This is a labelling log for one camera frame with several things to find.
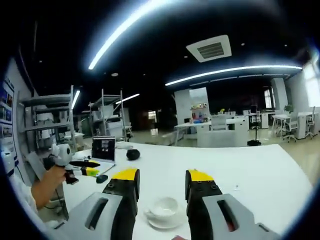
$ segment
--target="cup and saucer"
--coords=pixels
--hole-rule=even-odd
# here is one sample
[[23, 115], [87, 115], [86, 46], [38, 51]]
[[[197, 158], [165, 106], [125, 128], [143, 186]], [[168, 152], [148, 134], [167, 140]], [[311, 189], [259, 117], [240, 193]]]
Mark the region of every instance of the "cup and saucer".
[[158, 199], [144, 214], [157, 229], [173, 229], [188, 221], [185, 209], [172, 197]]

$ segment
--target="person's hand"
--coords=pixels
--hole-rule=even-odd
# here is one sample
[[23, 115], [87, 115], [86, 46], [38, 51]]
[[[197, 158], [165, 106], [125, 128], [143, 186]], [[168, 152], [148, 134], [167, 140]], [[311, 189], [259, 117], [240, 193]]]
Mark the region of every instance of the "person's hand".
[[38, 209], [41, 209], [50, 201], [56, 188], [66, 180], [65, 173], [66, 170], [63, 167], [53, 166], [44, 173], [41, 181], [36, 182], [31, 187], [31, 194]]
[[63, 167], [55, 165], [44, 173], [41, 182], [48, 188], [56, 189], [66, 180], [65, 173], [66, 170]]

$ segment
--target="potted plant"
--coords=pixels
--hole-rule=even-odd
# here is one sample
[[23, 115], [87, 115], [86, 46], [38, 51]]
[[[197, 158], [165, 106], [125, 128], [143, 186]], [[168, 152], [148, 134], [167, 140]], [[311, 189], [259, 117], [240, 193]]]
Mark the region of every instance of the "potted plant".
[[291, 114], [294, 111], [294, 107], [291, 104], [288, 104], [284, 107], [284, 111], [288, 112]]

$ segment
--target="ceiling light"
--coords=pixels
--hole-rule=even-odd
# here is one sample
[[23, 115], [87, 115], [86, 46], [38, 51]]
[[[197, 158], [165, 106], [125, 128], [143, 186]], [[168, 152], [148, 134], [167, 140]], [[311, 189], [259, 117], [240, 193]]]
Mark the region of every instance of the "ceiling light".
[[71, 109], [74, 109], [74, 106], [76, 105], [76, 102], [77, 102], [77, 99], [78, 99], [78, 97], [79, 97], [79, 94], [80, 94], [80, 91], [79, 91], [79, 90], [76, 91], [75, 96], [74, 96], [74, 99], [73, 99], [73, 101], [72, 101]]
[[195, 79], [195, 78], [200, 78], [208, 75], [213, 75], [213, 74], [220, 74], [220, 73], [226, 73], [226, 72], [232, 72], [232, 71], [238, 71], [238, 70], [248, 70], [248, 69], [298, 69], [301, 70], [302, 67], [300, 66], [289, 66], [289, 65], [258, 65], [258, 66], [241, 66], [241, 67], [234, 67], [234, 68], [228, 68], [228, 69], [222, 69], [222, 70], [217, 70], [217, 71], [210, 71], [210, 72], [205, 72], [201, 74], [197, 74], [194, 76], [189, 76], [185, 77], [179, 80], [171, 81], [166, 83], [166, 86], [170, 86], [172, 84], [177, 84], [181, 83], [187, 80]]
[[123, 99], [122, 102], [127, 101], [127, 100], [129, 100], [129, 99], [133, 99], [133, 98], [135, 98], [135, 97], [138, 97], [139, 95], [140, 95], [140, 94], [138, 93], [138, 94], [135, 94], [135, 95], [133, 95], [133, 96], [127, 97], [127, 98]]
[[148, 14], [149, 12], [155, 10], [158, 7], [163, 6], [165, 3], [169, 3], [169, 0], [149, 0], [144, 5], [140, 6], [134, 13], [132, 13], [127, 20], [125, 20], [114, 33], [105, 41], [103, 46], [95, 55], [92, 60], [89, 69], [92, 70], [96, 66], [99, 59], [108, 50], [108, 48], [117, 40], [117, 38], [127, 30], [132, 24], [134, 24], [138, 19]]

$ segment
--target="poster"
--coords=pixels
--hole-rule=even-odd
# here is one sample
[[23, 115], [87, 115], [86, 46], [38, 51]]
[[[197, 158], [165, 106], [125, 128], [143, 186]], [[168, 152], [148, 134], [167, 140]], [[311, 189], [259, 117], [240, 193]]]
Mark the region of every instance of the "poster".
[[3, 88], [1, 89], [0, 101], [0, 139], [1, 145], [9, 149], [14, 160], [17, 160], [17, 151], [13, 133], [13, 104], [15, 97], [15, 87], [10, 80], [5, 77]]

